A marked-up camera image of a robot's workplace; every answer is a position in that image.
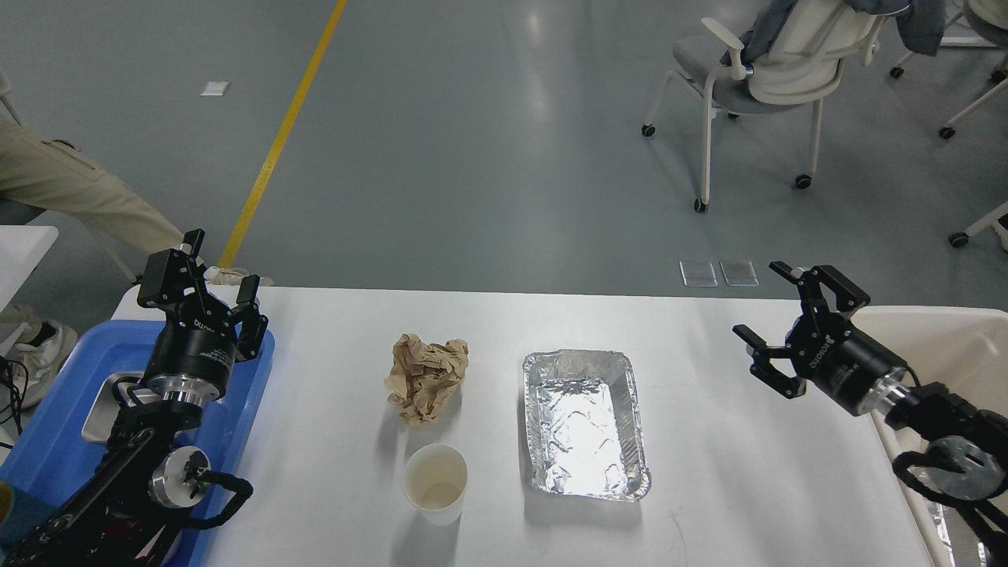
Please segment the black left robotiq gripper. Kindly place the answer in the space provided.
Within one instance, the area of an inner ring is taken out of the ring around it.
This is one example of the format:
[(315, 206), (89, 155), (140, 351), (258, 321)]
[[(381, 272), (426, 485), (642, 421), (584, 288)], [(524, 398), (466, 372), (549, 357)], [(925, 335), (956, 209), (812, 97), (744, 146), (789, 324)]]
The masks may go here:
[(223, 398), (235, 362), (254, 360), (267, 331), (258, 274), (243, 277), (230, 315), (206, 313), (206, 263), (199, 255), (205, 236), (204, 229), (192, 229), (181, 244), (149, 255), (140, 280), (137, 304), (165, 312), (143, 373), (145, 387), (162, 398), (169, 392), (187, 392), (200, 402)]

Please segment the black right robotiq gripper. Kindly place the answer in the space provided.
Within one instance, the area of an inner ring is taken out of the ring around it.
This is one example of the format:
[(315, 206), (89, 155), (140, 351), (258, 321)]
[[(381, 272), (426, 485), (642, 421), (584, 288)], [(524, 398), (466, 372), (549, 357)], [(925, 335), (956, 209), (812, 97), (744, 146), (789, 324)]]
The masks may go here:
[[(910, 372), (910, 364), (857, 328), (850, 318), (870, 304), (867, 291), (832, 265), (792, 268), (772, 261), (772, 272), (799, 291), (802, 316), (787, 335), (785, 346), (770, 346), (746, 325), (733, 333), (747, 345), (752, 376), (787, 399), (806, 394), (806, 380), (850, 415), (881, 408), (881, 399)], [(792, 361), (797, 376), (788, 376), (772, 362)]]

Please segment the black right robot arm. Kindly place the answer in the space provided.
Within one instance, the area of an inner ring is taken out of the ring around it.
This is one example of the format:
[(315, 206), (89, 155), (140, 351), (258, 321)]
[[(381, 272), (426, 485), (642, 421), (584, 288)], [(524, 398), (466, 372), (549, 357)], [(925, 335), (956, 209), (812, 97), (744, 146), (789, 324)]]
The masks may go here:
[(893, 428), (911, 428), (925, 451), (905, 451), (891, 463), (905, 487), (960, 514), (986, 546), (988, 564), (1006, 564), (1006, 514), (995, 498), (1006, 492), (1006, 419), (948, 390), (922, 384), (903, 358), (854, 326), (870, 295), (831, 265), (793, 268), (770, 263), (799, 292), (802, 315), (785, 344), (770, 346), (746, 325), (734, 333), (747, 345), (752, 376), (787, 399), (816, 384), (852, 416), (878, 412)]

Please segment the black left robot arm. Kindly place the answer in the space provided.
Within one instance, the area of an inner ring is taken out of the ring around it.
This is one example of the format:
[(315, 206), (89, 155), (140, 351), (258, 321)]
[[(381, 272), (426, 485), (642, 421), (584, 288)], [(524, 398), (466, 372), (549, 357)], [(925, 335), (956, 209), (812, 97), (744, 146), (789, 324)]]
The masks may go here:
[(186, 530), (226, 524), (254, 492), (248, 480), (213, 470), (180, 433), (226, 395), (238, 362), (261, 352), (268, 319), (256, 274), (240, 280), (236, 306), (206, 287), (205, 232), (151, 254), (137, 302), (165, 313), (146, 369), (115, 385), (118, 413), (93, 476), (4, 553), (5, 566), (158, 566)]

